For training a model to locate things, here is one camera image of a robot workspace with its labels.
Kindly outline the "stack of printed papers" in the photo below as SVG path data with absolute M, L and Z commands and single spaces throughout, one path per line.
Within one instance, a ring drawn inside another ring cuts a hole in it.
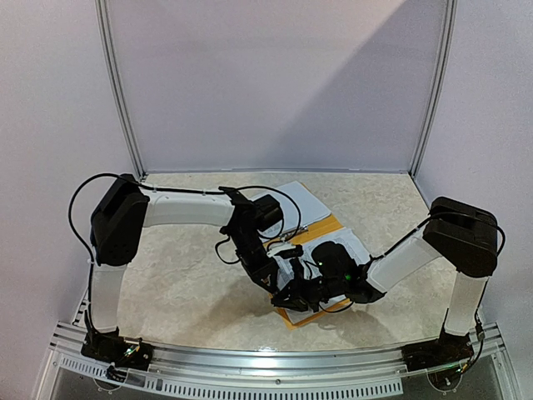
M 344 295 L 351 301 L 351 303 L 343 309 L 331 312 L 340 313 L 350 308 L 353 304 L 348 293 L 353 289 L 353 285 L 363 278 L 364 266 L 371 261 L 371 255 L 370 261 L 362 265 L 357 265 L 356 262 L 349 258 L 349 255 L 343 246 L 340 246 L 339 250 L 336 247 L 338 245 L 335 243 L 325 243 L 325 246 L 328 245 L 332 246 L 331 248 L 336 248 L 336 250 L 332 250 L 331 248 L 330 250 L 320 250 L 319 247 L 316 247 L 315 251 L 312 253 L 315 261 L 319 262 L 318 268 L 321 272 L 321 276 L 313 279 L 321 278 L 332 297 Z

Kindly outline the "orange file folder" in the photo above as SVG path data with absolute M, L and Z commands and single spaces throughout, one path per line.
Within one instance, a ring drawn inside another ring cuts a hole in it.
M 318 265 L 319 262 L 315 261 L 312 253 L 317 247 L 320 250 L 336 250 L 332 246 L 325 246 L 325 243 L 335 243 L 340 250 L 340 246 L 343 246 L 346 250 L 349 258 L 351 258 L 357 265 L 362 265 L 370 261 L 370 253 L 366 250 L 360 239 L 353 233 L 353 231 L 347 227 L 343 227 L 338 219 L 331 213 L 329 217 L 314 222 L 308 226 L 308 231 L 295 236 L 291 243 L 300 244 L 303 247 L 303 255 L 300 258 L 301 264 L 305 268 L 306 279 L 318 278 L 321 276 Z M 280 265 L 280 271 L 278 273 L 278 287 L 284 288 L 289 281 L 293 278 L 293 271 L 289 260 L 282 257 L 275 257 Z M 351 303 L 344 295 L 331 297 L 329 302 L 322 303 L 321 309 L 318 312 L 311 310 L 306 312 L 294 312 L 286 310 L 284 308 L 277 308 L 276 311 L 280 314 L 284 320 L 288 329 L 294 330 L 301 328 L 308 323 L 317 320 L 326 313 L 333 313 L 337 310 L 341 310 Z

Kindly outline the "chrome folder spring clip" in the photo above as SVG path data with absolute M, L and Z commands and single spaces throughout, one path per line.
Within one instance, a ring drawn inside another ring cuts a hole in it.
M 307 225 L 304 225 L 304 226 L 300 226 L 298 228 L 294 228 L 288 232 L 285 232 L 281 239 L 284 240 L 284 241 L 287 241 L 287 240 L 291 240 L 293 237 L 301 234 L 301 233 L 305 233 L 308 231 L 308 226 Z

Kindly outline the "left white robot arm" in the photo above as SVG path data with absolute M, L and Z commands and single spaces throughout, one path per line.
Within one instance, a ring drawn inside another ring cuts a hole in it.
M 236 247 L 237 261 L 260 288 L 278 290 L 278 264 L 263 247 L 261 232 L 281 220 L 280 203 L 271 195 L 256 201 L 241 189 L 216 191 L 144 187 L 131 174 L 114 176 L 91 216 L 96 267 L 91 278 L 91 320 L 97 332 L 92 349 L 107 362 L 124 353 L 117 309 L 127 265 L 137 255 L 142 230 L 159 225 L 196 224 L 220 228 Z

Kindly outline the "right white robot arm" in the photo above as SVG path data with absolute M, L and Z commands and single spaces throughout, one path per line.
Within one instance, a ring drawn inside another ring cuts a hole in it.
M 442 325 L 444 334 L 431 344 L 430 352 L 437 363 L 448 363 L 463 348 L 462 337 L 474 325 L 505 244 L 505 232 L 492 213 L 439 197 L 425 220 L 365 263 L 358 263 L 345 246 L 333 241 L 322 242 L 311 251 L 317 277 L 306 277 L 301 258 L 291 259 L 292 278 L 271 302 L 277 308 L 298 312 L 317 312 L 338 296 L 354 304 L 375 303 L 403 279 L 444 258 L 454 266 L 456 279 Z

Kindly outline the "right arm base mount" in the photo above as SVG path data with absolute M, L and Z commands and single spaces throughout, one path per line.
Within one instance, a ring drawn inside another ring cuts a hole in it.
M 476 338 L 480 345 L 478 352 L 474 351 L 469 334 L 455 336 L 442 330 L 438 338 L 401 347 L 402 359 L 409 372 L 451 367 L 459 373 L 465 373 L 482 353 L 485 332 L 480 330 Z

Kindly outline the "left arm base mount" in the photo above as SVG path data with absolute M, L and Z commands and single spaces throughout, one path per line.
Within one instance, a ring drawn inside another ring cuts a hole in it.
M 112 364 L 115 368 L 132 368 L 147 371 L 154 353 L 153 345 L 141 338 L 125 338 L 116 328 L 112 332 L 100 332 L 93 323 L 90 312 L 84 314 L 87 333 L 81 354 L 86 358 Z

